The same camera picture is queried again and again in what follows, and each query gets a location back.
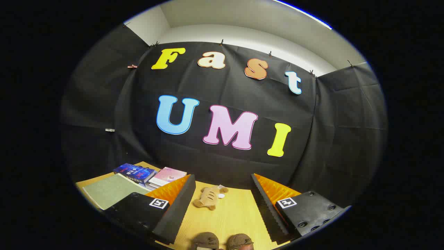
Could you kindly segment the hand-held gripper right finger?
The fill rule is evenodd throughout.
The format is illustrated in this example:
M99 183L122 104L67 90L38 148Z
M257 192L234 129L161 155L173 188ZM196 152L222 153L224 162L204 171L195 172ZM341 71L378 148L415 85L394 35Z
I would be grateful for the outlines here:
M277 244L309 237L350 209L316 191L300 193L256 173L251 178L252 195L271 241Z

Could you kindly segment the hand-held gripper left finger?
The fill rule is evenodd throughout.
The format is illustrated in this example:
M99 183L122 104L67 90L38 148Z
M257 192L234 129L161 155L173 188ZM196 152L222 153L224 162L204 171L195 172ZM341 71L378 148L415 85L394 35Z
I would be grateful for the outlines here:
M132 192L103 213L140 239L173 244L195 188L189 174L146 194Z

